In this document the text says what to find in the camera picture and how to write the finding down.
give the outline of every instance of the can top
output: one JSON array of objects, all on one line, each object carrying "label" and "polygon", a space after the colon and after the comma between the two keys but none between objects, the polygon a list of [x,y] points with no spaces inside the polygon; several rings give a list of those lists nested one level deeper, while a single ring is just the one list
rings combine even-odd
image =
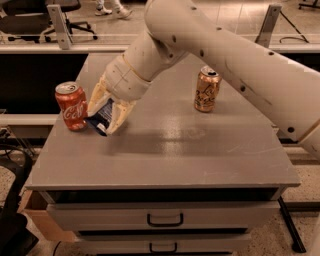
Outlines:
[{"label": "can top", "polygon": [[219,76],[219,74],[216,71],[214,71],[212,68],[210,68],[209,66],[202,67],[201,73],[204,74],[205,76],[210,76],[210,77]]},{"label": "can top", "polygon": [[59,94],[70,94],[79,89],[76,82],[65,82],[56,87],[56,92]]}]

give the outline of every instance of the white shoe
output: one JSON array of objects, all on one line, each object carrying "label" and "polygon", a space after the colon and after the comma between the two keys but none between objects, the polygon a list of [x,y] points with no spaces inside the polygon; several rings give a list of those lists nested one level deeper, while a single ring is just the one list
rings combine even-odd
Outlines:
[{"label": "white shoe", "polygon": [[112,10],[106,9],[104,6],[101,10],[96,10],[94,13],[96,16],[103,16],[103,15],[109,15],[112,13]]},{"label": "white shoe", "polygon": [[114,11],[113,15],[117,19],[126,19],[130,16],[131,13],[132,13],[132,10],[122,7],[120,10]]}]

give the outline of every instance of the soda can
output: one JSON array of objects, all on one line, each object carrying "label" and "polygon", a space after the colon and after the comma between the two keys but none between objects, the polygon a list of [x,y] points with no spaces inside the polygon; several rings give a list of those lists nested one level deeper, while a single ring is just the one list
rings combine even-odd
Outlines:
[{"label": "soda can", "polygon": [[201,112],[210,112],[214,109],[221,80],[222,77],[209,66],[201,68],[194,100],[195,109]]},{"label": "soda can", "polygon": [[71,131],[86,128],[87,117],[86,94],[76,82],[65,82],[56,87],[56,100],[62,111],[63,120]]}]

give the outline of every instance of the screw hole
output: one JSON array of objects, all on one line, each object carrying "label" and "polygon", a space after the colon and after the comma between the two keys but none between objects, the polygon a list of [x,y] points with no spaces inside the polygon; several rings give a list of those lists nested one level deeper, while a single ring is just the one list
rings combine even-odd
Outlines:
[{"label": "screw hole", "polygon": [[294,132],[294,128],[293,127],[289,127],[288,128],[288,132],[293,133]]}]

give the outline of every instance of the gray tabletop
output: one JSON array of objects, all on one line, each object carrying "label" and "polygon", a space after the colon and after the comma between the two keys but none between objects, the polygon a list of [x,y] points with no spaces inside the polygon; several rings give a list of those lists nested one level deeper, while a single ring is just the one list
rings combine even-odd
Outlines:
[{"label": "gray tabletop", "polygon": [[[114,55],[89,55],[79,84],[90,97]],[[26,183],[33,190],[296,186],[271,123],[222,82],[212,113],[194,109],[204,65],[189,56],[157,77],[112,136],[69,131],[59,117]]]}]

